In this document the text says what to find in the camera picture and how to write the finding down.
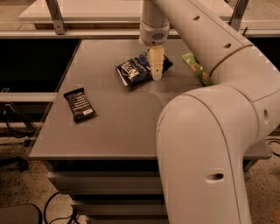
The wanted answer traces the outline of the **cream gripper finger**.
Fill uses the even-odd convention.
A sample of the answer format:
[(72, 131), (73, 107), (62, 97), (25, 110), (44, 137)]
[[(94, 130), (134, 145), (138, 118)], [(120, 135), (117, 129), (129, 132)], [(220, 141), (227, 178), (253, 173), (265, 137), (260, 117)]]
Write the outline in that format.
[(162, 77), (165, 49), (161, 45), (154, 45), (148, 51), (150, 71), (154, 81)]

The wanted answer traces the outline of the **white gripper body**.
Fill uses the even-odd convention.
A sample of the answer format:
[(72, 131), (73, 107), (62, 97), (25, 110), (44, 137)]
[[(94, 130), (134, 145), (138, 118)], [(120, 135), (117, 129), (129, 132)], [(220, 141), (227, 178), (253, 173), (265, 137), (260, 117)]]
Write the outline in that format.
[(140, 39), (146, 46), (162, 45), (168, 37), (170, 24), (163, 27), (148, 26), (144, 22), (140, 23)]

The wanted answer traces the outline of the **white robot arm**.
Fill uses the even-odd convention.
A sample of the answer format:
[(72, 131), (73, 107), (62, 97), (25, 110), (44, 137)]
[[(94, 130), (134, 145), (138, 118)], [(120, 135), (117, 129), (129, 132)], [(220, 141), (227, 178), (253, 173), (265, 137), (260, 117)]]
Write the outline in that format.
[(251, 224), (242, 161), (280, 123), (280, 73), (199, 0), (143, 0), (143, 42), (170, 28), (213, 85), (173, 98), (158, 118), (169, 224)]

